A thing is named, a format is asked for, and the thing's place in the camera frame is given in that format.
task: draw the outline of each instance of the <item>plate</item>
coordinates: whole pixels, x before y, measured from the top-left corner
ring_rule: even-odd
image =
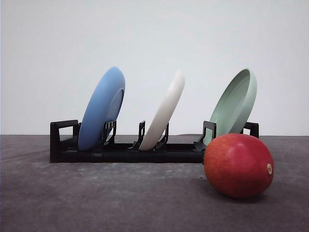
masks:
[[[125,78],[117,67],[110,68],[99,81],[86,108],[78,137],[78,149],[90,150],[101,139],[105,122],[116,120],[125,93]]]
[[[217,124],[217,137],[228,133],[240,133],[252,111],[257,91],[257,81],[249,69],[239,72],[219,99],[210,122]],[[211,141],[211,130],[206,130],[203,142]]]
[[[140,145],[141,151],[147,151],[154,148],[160,139],[177,106],[179,98],[183,92],[184,83],[184,75],[180,70],[178,70],[168,88],[165,98],[154,116],[146,135],[144,136],[144,139]]]

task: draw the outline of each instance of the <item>plastic dish rack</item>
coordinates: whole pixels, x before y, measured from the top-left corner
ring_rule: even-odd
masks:
[[[138,140],[132,143],[115,143],[116,121],[104,124],[101,142],[88,151],[78,150],[78,135],[81,123],[78,120],[50,123],[50,162],[151,162],[151,163],[203,163],[206,146],[203,139],[206,129],[211,130],[212,139],[216,138],[216,123],[204,121],[203,134],[197,140],[188,143],[168,143],[169,124],[163,138],[149,151],[139,151],[139,146],[145,134],[145,121],[139,124]],[[59,129],[73,127],[73,135],[69,139],[60,140]],[[107,140],[108,131],[112,135]],[[250,130],[250,135],[259,137],[259,124],[247,122],[244,129]]]

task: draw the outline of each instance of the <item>white plate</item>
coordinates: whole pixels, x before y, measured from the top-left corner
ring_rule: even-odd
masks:
[[[147,151],[154,148],[160,139],[177,106],[179,98],[183,92],[184,83],[184,75],[180,70],[178,70],[169,86],[165,98],[154,116],[146,135],[144,136],[144,139],[140,145],[141,151]]]

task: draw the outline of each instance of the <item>blue plate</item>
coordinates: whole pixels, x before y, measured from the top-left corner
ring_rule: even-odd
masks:
[[[90,150],[101,139],[105,122],[116,120],[125,93],[125,78],[117,67],[110,68],[98,83],[86,108],[78,137],[78,149]]]

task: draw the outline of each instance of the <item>black dish rack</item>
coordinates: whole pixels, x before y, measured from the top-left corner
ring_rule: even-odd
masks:
[[[78,150],[78,135],[81,123],[78,120],[51,122],[50,162],[202,163],[206,149],[203,139],[207,129],[212,131],[212,139],[214,139],[217,128],[216,123],[204,121],[203,134],[197,141],[191,144],[169,144],[169,124],[167,124],[163,138],[152,150],[139,151],[139,146],[145,135],[145,121],[139,124],[138,140],[132,143],[115,143],[116,125],[116,121],[106,122],[98,146],[88,151],[80,151]],[[73,127],[73,135],[71,138],[61,141],[59,129],[66,127]],[[249,129],[250,135],[259,138],[258,123],[247,122],[244,129]],[[107,140],[108,131],[111,130],[112,135]]]

